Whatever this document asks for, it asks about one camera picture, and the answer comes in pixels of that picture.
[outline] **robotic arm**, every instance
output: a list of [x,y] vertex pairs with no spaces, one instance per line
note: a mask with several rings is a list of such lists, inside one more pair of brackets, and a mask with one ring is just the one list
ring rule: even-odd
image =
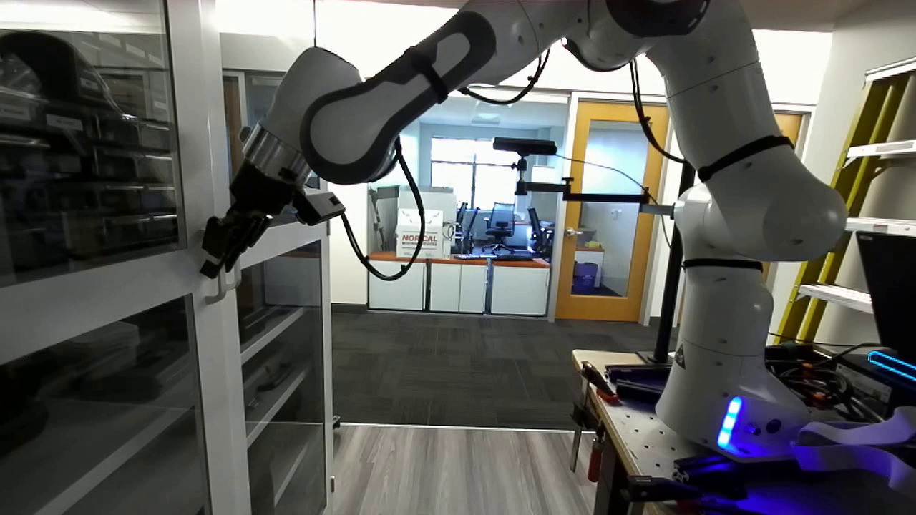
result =
[[807,414],[764,369],[774,300],[761,261],[824,254],[844,230],[844,204],[778,134],[739,0],[470,0],[370,81],[306,48],[246,143],[230,216],[208,226],[236,234],[214,237],[208,273],[230,270],[286,204],[309,224],[337,216],[336,198],[300,187],[306,176],[384,178],[406,124],[453,88],[515,74],[562,37],[595,73],[646,55],[668,81],[682,148],[702,166],[704,187],[675,208],[688,304],[662,420],[739,462],[784,457]]

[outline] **wall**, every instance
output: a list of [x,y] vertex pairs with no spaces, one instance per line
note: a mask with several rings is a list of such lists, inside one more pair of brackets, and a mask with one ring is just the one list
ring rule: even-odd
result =
[[[296,55],[313,44],[309,7],[300,0],[220,0],[217,7],[224,30],[224,70],[286,73]],[[352,61],[366,78],[396,61],[406,45],[439,30],[450,14],[450,10],[317,2],[317,44]],[[821,70],[827,63],[830,34],[755,33],[755,37],[761,45],[769,97],[782,105],[812,105],[821,91]],[[528,74],[529,70],[518,73],[508,81],[508,87],[528,83]],[[586,73],[563,48],[552,51],[552,61],[540,78],[540,88],[629,97],[626,73]],[[645,95],[665,97],[662,74],[654,65],[645,65]],[[356,217],[352,224],[359,226],[359,234],[366,231],[366,221]],[[350,250],[342,247],[337,237],[333,240],[333,300],[362,304],[366,294],[366,279],[350,270],[356,266],[356,261],[342,254]],[[654,261],[662,263],[662,254],[668,251],[665,240],[655,237],[654,250]],[[654,284],[654,293],[646,297],[646,306],[662,304],[662,281]]]
[[[868,2],[864,10],[850,11],[837,23],[834,55],[824,74],[824,88],[820,108],[810,124],[805,163],[821,178],[830,181],[840,163],[842,143],[854,124],[854,116],[863,101],[864,74],[880,65],[891,65],[907,57],[916,57],[916,2],[914,0],[881,0]],[[881,176],[874,183],[871,204],[864,216],[885,217],[916,217],[916,181],[914,176]],[[864,287],[857,250],[854,261],[842,270],[842,284]],[[778,266],[774,297],[774,332],[800,266]],[[815,340],[871,340],[875,337],[874,322],[868,314],[827,306],[821,332]]]

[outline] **ladder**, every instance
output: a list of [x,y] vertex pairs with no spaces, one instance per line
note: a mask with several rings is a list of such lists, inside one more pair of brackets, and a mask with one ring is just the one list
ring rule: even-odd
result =
[[[864,97],[860,116],[850,127],[840,166],[830,187],[844,198],[847,216],[860,217],[868,198],[871,181],[881,176],[881,148],[891,137],[895,113],[907,91],[916,65],[903,65],[895,73],[875,73],[864,83]],[[791,300],[782,311],[778,340],[812,343],[827,304],[821,297],[802,294],[805,284],[837,284],[850,231],[820,261],[802,263]]]

